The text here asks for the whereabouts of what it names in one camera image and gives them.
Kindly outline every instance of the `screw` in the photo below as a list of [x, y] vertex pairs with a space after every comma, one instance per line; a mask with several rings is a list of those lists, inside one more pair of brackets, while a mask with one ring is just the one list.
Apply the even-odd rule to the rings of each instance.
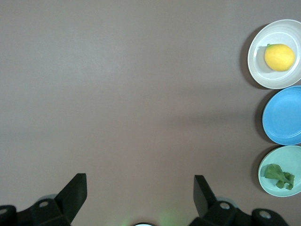
[[266, 218], [266, 219], [272, 218], [272, 216], [267, 211], [264, 211], [264, 210], [261, 210], [259, 212], [259, 214], [260, 214], [260, 216], [262, 216], [263, 218]]
[[0, 215], [6, 213], [7, 211], [8, 211], [8, 209], [1, 209], [0, 210]]
[[45, 202], [41, 202], [41, 203], [39, 204], [39, 207], [45, 207], [45, 206], [47, 206], [47, 205], [48, 205], [48, 202], [45, 201]]
[[224, 209], [224, 210], [230, 209], [230, 206], [229, 206], [227, 203], [225, 203], [225, 202], [222, 202], [222, 203], [220, 204], [220, 207], [221, 207], [222, 209]]

